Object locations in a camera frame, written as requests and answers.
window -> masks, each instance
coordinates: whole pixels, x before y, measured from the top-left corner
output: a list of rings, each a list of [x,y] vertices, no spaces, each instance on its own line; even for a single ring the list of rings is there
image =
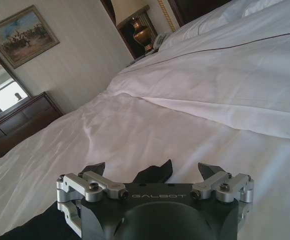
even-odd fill
[[[14,106],[19,100],[27,97],[24,90],[18,85],[17,82],[13,81],[11,84],[7,85],[0,90],[0,109],[5,111],[11,106]]]
[[[0,113],[27,97],[28,95],[17,82],[12,81],[5,85],[0,89]]]

telephone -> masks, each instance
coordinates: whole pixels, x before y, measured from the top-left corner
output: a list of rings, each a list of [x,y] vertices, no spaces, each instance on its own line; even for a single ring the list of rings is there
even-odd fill
[[[154,41],[153,48],[155,50],[159,49],[165,39],[167,39],[172,33],[161,33],[159,34]]]

table lamp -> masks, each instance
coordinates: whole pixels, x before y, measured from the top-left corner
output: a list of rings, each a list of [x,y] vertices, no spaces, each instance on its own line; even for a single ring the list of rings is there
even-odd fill
[[[150,6],[144,0],[111,0],[111,3],[115,12],[116,26],[121,28],[130,22],[134,27],[135,41],[141,44],[146,52],[151,51],[153,49],[151,30],[143,26],[138,17],[139,14],[150,9]]]

lamp shade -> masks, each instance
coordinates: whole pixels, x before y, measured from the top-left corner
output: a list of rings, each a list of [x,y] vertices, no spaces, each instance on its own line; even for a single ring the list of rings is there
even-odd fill
[[[134,15],[149,9],[145,0],[111,0],[114,8],[116,25],[121,26]]]

painting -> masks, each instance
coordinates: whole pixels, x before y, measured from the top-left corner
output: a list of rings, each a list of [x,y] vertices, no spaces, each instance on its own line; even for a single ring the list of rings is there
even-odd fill
[[[0,52],[14,69],[58,43],[34,5],[0,21]]]

